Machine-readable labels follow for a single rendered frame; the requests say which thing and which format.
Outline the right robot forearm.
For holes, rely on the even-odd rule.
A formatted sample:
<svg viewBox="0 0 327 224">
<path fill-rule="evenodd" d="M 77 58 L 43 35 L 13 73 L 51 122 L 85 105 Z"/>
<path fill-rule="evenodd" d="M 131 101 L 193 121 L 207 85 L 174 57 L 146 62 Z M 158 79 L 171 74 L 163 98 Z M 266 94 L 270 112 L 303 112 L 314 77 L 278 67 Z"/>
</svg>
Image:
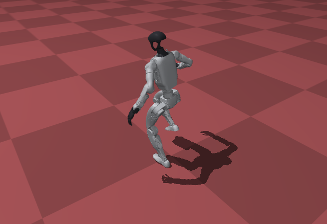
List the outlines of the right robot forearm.
<svg viewBox="0 0 327 224">
<path fill-rule="evenodd" d="M 184 63 L 181 62 L 181 63 L 178 63 L 179 66 L 177 67 L 177 69 L 183 69 L 183 68 L 187 68 L 186 66 L 184 66 Z"/>
</svg>

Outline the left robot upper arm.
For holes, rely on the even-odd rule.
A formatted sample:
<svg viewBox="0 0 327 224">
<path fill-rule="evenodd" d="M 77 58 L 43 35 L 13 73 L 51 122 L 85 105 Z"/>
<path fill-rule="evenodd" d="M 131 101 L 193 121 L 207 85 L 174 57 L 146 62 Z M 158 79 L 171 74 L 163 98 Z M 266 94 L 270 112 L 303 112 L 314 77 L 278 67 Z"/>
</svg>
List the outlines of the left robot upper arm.
<svg viewBox="0 0 327 224">
<path fill-rule="evenodd" d="M 154 92 L 154 70 L 157 69 L 157 64 L 155 60 L 151 60 L 149 63 L 145 65 L 145 71 L 146 71 L 146 81 L 148 84 L 148 90 L 147 93 L 151 94 Z"/>
</svg>

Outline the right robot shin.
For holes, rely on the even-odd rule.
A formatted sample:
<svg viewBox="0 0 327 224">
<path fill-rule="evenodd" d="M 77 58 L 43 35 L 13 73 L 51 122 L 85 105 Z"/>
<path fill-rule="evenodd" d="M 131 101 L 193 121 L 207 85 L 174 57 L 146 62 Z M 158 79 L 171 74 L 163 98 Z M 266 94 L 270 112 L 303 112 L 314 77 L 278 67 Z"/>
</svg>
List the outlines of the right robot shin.
<svg viewBox="0 0 327 224">
<path fill-rule="evenodd" d="M 173 124 L 174 124 L 174 122 L 173 122 L 173 120 L 172 120 L 171 115 L 170 115 L 169 112 L 170 112 L 169 110 L 165 110 L 165 112 L 162 115 L 165 117 L 165 119 L 167 120 L 167 122 L 169 123 L 169 125 L 172 127 Z"/>
</svg>

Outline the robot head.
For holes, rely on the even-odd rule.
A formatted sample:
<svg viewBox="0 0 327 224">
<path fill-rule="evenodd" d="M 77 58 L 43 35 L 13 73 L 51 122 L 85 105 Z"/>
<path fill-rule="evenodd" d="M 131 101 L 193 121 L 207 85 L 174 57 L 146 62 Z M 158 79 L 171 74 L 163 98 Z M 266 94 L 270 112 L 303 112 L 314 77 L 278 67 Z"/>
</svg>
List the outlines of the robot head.
<svg viewBox="0 0 327 224">
<path fill-rule="evenodd" d="M 148 40 L 149 40 L 149 42 L 151 44 L 152 49 L 154 51 L 157 51 L 157 53 L 158 53 L 157 57 L 165 57 L 165 56 L 169 55 L 169 53 L 166 52 L 164 50 L 164 48 L 160 46 L 161 40 L 164 40 L 164 39 L 166 39 L 166 36 L 165 36 L 165 34 L 163 32 L 160 32 L 160 31 L 153 32 L 148 37 Z M 157 48 L 154 48 L 153 42 L 158 43 Z"/>
</svg>

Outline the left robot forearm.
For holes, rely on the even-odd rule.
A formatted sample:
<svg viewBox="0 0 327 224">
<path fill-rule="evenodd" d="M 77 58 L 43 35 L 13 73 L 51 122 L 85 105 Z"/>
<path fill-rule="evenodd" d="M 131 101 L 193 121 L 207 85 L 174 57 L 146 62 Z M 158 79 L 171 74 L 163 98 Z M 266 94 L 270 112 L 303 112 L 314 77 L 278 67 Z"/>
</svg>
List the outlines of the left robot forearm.
<svg viewBox="0 0 327 224">
<path fill-rule="evenodd" d="M 133 105 L 133 110 L 139 108 L 140 111 L 141 108 L 144 106 L 146 100 L 149 98 L 149 95 L 146 93 L 147 90 L 148 90 L 148 84 L 145 84 L 140 97 L 138 98 L 137 102 Z"/>
</svg>

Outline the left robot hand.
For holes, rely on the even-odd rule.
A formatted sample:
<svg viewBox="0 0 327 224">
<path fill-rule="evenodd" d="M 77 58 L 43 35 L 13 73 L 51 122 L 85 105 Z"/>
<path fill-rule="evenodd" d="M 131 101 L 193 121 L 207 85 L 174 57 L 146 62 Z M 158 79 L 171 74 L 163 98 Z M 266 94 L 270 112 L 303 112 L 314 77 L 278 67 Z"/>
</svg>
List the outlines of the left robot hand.
<svg viewBox="0 0 327 224">
<path fill-rule="evenodd" d="M 128 115 L 128 123 L 129 125 L 132 126 L 132 123 L 131 123 L 131 119 L 134 117 L 134 114 L 137 114 L 139 111 L 139 108 L 136 108 L 135 110 L 133 110 L 133 108 L 131 109 L 131 111 L 129 112 L 129 115 Z"/>
</svg>

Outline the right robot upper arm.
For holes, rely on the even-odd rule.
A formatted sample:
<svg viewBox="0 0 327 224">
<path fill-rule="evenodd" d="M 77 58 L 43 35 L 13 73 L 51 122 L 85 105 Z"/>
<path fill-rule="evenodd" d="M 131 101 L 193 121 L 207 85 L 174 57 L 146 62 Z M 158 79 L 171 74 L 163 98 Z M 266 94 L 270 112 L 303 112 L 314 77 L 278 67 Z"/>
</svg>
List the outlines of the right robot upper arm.
<svg viewBox="0 0 327 224">
<path fill-rule="evenodd" d="M 186 66 L 186 67 L 191 67 L 192 66 L 193 61 L 191 59 L 187 58 L 186 56 L 179 53 L 178 51 L 171 51 L 171 52 L 174 54 L 175 59 L 177 61 L 180 61 L 180 62 L 184 63 L 184 66 Z"/>
</svg>

